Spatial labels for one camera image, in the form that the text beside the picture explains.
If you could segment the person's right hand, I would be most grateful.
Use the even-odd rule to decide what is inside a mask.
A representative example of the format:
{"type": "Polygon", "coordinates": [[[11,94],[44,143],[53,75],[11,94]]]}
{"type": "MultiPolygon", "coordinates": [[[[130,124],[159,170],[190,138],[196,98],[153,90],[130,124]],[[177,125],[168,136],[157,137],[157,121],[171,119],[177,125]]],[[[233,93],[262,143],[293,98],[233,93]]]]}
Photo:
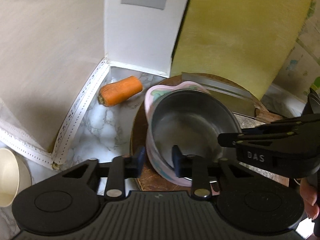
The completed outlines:
{"type": "Polygon", "coordinates": [[[300,181],[300,195],[303,198],[304,210],[308,218],[315,220],[319,215],[317,204],[317,190],[311,186],[306,178],[300,181]]]}

